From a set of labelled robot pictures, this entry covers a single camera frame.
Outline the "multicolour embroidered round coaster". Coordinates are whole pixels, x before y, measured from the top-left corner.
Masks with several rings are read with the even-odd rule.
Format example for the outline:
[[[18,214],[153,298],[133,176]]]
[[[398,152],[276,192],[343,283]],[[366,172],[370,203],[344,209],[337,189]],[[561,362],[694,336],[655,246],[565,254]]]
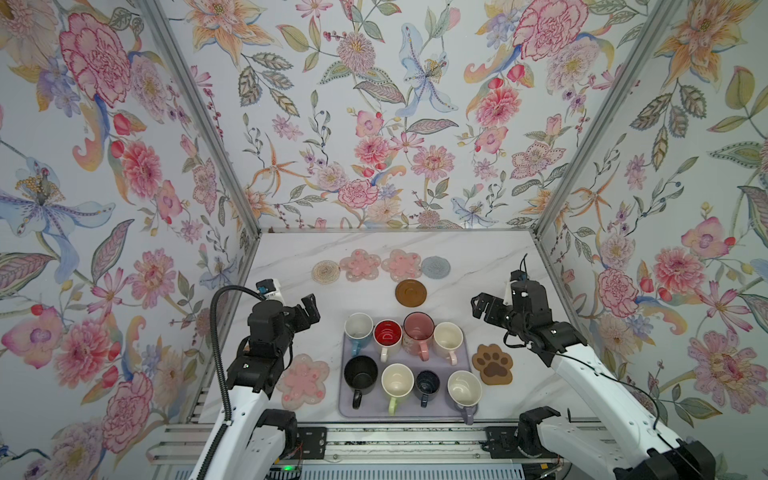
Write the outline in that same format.
[[[340,277],[341,269],[337,262],[323,260],[318,262],[311,271],[311,278],[318,284],[328,285],[336,282]]]

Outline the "brown paw cork coaster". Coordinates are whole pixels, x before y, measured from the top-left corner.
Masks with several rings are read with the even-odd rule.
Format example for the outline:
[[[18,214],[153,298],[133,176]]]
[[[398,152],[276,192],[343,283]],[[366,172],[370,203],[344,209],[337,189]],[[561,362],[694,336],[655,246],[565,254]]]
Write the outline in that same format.
[[[509,385],[513,381],[513,359],[497,344],[479,345],[471,362],[485,385]]]

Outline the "grey blue woven coaster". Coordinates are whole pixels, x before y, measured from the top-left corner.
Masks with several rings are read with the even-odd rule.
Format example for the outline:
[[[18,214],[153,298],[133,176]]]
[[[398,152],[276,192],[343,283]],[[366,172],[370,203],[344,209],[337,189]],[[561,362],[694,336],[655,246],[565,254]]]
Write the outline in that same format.
[[[431,256],[422,260],[421,271],[427,278],[439,280],[450,274],[451,264],[446,258]]]

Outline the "brown round wooden coaster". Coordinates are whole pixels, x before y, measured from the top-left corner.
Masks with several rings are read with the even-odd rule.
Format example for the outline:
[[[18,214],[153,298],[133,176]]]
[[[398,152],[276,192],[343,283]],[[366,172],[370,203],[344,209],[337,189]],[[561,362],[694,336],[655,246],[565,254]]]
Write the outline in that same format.
[[[418,280],[406,279],[399,282],[395,288],[396,300],[405,307],[421,306],[428,297],[426,287]]]

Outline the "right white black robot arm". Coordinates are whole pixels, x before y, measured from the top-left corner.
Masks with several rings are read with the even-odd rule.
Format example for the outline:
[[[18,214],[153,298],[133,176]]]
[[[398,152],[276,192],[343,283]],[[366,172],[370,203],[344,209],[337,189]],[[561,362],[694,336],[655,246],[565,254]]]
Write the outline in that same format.
[[[511,445],[536,456],[560,456],[595,479],[713,479],[716,459],[699,441],[688,442],[635,397],[635,387],[611,374],[586,338],[569,322],[556,322],[546,289],[515,271],[502,298],[480,293],[472,314],[520,339],[595,413],[613,438],[605,444],[544,406],[520,414]]]

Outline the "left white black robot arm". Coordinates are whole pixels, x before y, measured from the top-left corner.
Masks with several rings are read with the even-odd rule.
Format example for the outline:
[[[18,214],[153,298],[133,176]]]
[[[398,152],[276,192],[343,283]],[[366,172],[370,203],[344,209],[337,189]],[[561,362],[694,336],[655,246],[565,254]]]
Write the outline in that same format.
[[[217,324],[219,299],[228,292],[251,296],[257,303],[248,316],[250,333],[229,367],[223,365]],[[193,479],[264,479],[275,461],[298,448],[298,424],[292,411],[268,406],[293,354],[297,333],[318,323],[316,297],[286,306],[276,294],[238,285],[219,289],[210,304],[209,333],[222,407],[191,474]]]

